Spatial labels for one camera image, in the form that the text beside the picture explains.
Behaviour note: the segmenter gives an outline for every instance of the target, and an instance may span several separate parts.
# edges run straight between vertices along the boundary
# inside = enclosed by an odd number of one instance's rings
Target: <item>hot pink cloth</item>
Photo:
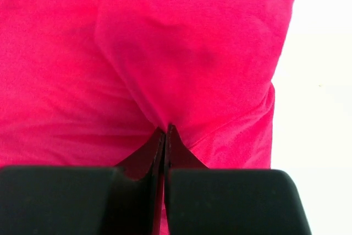
[[[293,2],[0,0],[0,166],[115,165],[172,122],[209,167],[269,167]]]

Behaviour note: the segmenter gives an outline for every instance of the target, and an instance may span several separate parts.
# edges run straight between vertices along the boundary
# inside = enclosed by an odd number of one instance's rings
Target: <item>white surface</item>
[[[352,235],[352,0],[296,0],[273,82],[273,168],[313,235]]]

